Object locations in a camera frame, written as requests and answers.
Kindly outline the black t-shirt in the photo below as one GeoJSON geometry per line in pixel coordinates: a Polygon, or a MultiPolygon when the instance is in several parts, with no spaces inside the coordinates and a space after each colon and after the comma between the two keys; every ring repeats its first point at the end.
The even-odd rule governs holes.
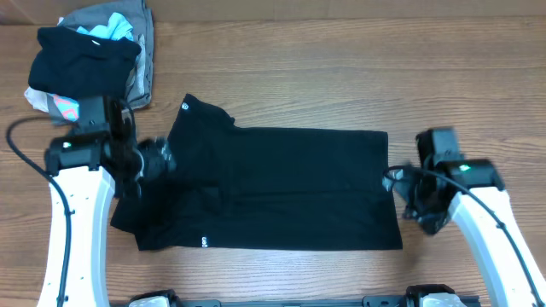
{"type": "Polygon", "coordinates": [[[111,219],[142,251],[403,246],[382,184],[385,132],[241,128],[222,108],[186,95],[168,142],[176,170],[122,198],[111,219]]]}

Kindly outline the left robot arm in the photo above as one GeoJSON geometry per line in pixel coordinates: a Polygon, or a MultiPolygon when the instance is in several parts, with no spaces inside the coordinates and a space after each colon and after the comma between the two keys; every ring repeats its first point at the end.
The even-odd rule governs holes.
{"type": "Polygon", "coordinates": [[[146,182],[174,171],[164,138],[137,141],[131,106],[84,98],[66,136],[45,153],[51,227],[41,306],[108,306],[107,224],[114,198],[140,196],[146,182]]]}

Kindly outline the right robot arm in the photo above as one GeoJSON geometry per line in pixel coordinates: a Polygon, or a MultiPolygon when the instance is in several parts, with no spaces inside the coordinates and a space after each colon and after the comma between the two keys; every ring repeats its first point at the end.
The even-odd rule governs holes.
{"type": "Polygon", "coordinates": [[[383,172],[405,201],[404,218],[427,235],[454,223],[469,245],[494,306],[543,306],[545,279],[520,232],[502,177],[489,159],[467,159],[451,127],[416,138],[420,164],[383,172]]]}

